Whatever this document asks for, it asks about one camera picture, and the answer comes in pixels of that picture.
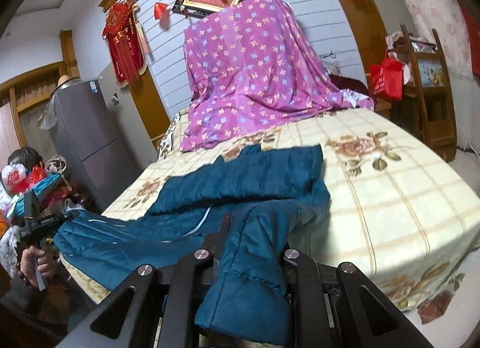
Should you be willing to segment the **person's left hand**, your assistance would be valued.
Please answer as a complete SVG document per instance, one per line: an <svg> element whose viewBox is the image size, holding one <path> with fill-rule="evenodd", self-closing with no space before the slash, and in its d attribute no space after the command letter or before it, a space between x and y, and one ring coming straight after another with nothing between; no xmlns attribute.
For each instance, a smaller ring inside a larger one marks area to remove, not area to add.
<svg viewBox="0 0 480 348"><path fill-rule="evenodd" d="M53 277L58 271L58 263L54 260L52 251L32 245L23 250L19 271L30 285L39 288L39 276Z"/></svg>

